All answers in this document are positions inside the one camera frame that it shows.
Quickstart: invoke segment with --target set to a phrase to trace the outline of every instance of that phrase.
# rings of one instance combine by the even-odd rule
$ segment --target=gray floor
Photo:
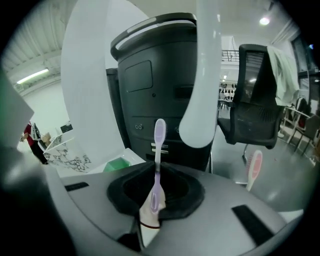
[[[228,115],[226,111],[220,112],[220,116]],[[242,161],[244,147],[242,143],[227,144],[217,127],[212,145],[213,173],[235,182],[247,182],[247,171]],[[313,166],[301,151],[294,152],[294,148],[281,139],[270,150],[264,146],[247,147],[247,157],[258,149],[263,154],[261,171],[250,193],[278,212],[304,209],[319,179],[319,166]]]

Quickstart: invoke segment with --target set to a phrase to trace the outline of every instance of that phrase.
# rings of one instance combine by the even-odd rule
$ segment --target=white ceiling
[[[45,0],[25,19],[9,42],[1,64],[15,88],[25,93],[59,81],[61,49],[66,26],[77,0]],[[196,0],[129,0],[147,16],[166,13],[196,13]],[[243,43],[267,45],[283,32],[290,18],[275,4],[271,11],[270,0],[218,0],[223,36],[234,36],[237,47]],[[270,24],[261,26],[259,20],[270,17]],[[22,85],[16,84],[43,69],[39,75]]]

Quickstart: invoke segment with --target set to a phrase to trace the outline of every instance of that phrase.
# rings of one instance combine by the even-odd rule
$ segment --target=black strip
[[[232,211],[257,246],[272,238],[272,232],[246,205],[236,206]]]
[[[76,184],[71,184],[71,185],[66,185],[64,186],[66,191],[72,191],[72,190],[79,190],[85,187],[88,187],[89,184],[85,183],[85,182],[80,182],[80,183],[76,183]]]

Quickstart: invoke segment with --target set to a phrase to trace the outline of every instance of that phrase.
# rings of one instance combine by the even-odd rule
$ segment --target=toothbrush
[[[161,148],[165,141],[167,132],[167,125],[165,120],[158,119],[154,127],[154,142],[155,142],[155,175],[154,185],[151,192],[151,203],[150,210],[153,214],[158,213],[159,202],[160,202],[160,162],[161,162]]]
[[[251,190],[258,174],[260,172],[262,165],[262,152],[260,150],[256,150],[249,158],[246,164],[246,170],[248,173],[248,184],[246,185],[246,189],[248,191]]]

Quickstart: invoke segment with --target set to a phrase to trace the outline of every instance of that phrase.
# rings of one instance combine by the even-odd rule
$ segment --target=black handle
[[[128,28],[126,31],[122,32],[120,35],[118,35],[112,42],[111,42],[111,55],[112,57],[117,61],[119,57],[119,50],[116,48],[117,44],[119,44],[122,40],[125,38],[131,36],[132,34],[145,29],[147,27],[150,27],[155,24],[161,24],[164,22],[171,22],[171,21],[190,21],[194,25],[197,25],[196,16],[194,16],[192,13],[187,12],[176,12],[176,13],[168,13],[159,15],[153,18],[146,19],[144,21],[141,21],[140,23]]]

